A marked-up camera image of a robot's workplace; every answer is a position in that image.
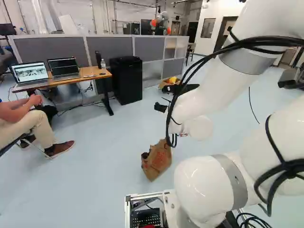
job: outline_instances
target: person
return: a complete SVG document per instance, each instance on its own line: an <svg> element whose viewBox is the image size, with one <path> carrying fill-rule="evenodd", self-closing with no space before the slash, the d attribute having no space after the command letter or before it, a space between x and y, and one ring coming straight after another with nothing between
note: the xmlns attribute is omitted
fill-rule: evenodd
<svg viewBox="0 0 304 228"><path fill-rule="evenodd" d="M44 148L44 153L54 158L68 151L75 141L54 144L54 134L48 123L47 115L40 110L31 110L32 106L42 104L39 95L17 101L3 102L0 99L0 148L4 148L24 133L33 132L27 140L35 139Z"/></svg>

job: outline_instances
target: chair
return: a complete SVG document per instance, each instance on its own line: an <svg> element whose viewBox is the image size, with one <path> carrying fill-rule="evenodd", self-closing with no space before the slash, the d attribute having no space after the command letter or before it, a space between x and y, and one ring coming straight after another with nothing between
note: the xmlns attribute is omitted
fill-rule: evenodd
<svg viewBox="0 0 304 228"><path fill-rule="evenodd" d="M32 144L32 143L30 143L28 140L26 140L26 139L24 139L26 136L28 136L28 135L30 135L30 134L22 134L19 138L17 138L17 139L15 139L14 141L12 141L10 144L8 144L7 146L5 146L4 148L2 148L1 150L0 150L0 157L2 156L2 155L4 155L13 145L17 145L19 148L21 148L20 147L20 145L17 143L19 140L23 140L23 141L25 141L27 144L29 144L29 145L33 145L33 146L35 146L34 144ZM44 151L42 151L41 149L39 149L38 147L36 147L41 153L43 153L43 155L46 157L46 158L48 158L48 159L51 159L48 155L46 155L45 153L44 153Z"/></svg>
<svg viewBox="0 0 304 228"><path fill-rule="evenodd" d="M189 56L191 56L191 61L193 61L193 54L194 54L195 46L196 46L196 43L191 44L191 45L188 46L187 56L186 56L186 65L188 64Z"/></svg>

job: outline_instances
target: desk leg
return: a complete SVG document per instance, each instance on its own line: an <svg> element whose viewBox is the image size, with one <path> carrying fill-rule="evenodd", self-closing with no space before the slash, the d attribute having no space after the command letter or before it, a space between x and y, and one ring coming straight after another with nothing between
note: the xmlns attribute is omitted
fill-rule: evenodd
<svg viewBox="0 0 304 228"><path fill-rule="evenodd" d="M103 101L105 107L107 108L109 115L114 115L112 108L110 107L110 100L109 100L108 91L106 89L105 79L102 79L102 84L103 84L103 89L104 89L104 99L102 99L102 101Z"/></svg>

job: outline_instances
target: box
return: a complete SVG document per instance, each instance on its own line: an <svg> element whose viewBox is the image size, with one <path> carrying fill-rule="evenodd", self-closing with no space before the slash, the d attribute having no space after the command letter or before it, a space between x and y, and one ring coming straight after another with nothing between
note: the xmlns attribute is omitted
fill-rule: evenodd
<svg viewBox="0 0 304 228"><path fill-rule="evenodd" d="M170 83L169 83L169 80L170 80L170 78L163 80L163 81L158 85L158 88L159 88L159 89L163 89L164 86L178 85L178 84L181 82L181 80L180 80L179 78L177 78L175 83L170 84Z"/></svg>

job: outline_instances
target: brown paper bag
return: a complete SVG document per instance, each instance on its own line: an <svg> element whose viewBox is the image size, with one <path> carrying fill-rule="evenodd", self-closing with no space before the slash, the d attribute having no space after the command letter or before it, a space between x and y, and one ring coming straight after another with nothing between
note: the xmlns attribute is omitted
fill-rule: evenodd
<svg viewBox="0 0 304 228"><path fill-rule="evenodd" d="M165 139L151 145L149 153L142 154L142 170L150 181L154 181L172 163L171 147Z"/></svg>

